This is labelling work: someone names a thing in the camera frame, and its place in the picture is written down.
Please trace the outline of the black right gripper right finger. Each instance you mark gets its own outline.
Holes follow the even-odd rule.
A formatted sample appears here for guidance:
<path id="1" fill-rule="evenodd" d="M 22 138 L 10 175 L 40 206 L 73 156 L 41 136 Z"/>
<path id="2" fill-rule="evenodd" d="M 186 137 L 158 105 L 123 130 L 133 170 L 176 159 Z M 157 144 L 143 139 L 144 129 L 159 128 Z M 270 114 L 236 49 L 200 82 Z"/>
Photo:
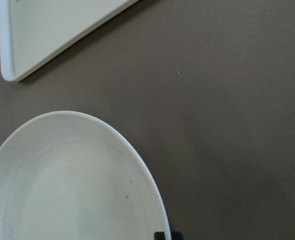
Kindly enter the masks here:
<path id="1" fill-rule="evenodd" d="M 172 231 L 171 240 L 183 240 L 183 234 L 178 231 Z"/>

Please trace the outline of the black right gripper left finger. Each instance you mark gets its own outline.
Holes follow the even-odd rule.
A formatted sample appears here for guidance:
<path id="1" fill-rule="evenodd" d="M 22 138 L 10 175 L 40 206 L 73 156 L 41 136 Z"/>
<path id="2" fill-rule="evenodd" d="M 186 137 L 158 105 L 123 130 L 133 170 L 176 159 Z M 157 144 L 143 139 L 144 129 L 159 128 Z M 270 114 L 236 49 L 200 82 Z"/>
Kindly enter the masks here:
<path id="1" fill-rule="evenodd" d="M 165 240 L 165 233 L 163 231 L 157 231 L 154 233 L 154 240 Z"/>

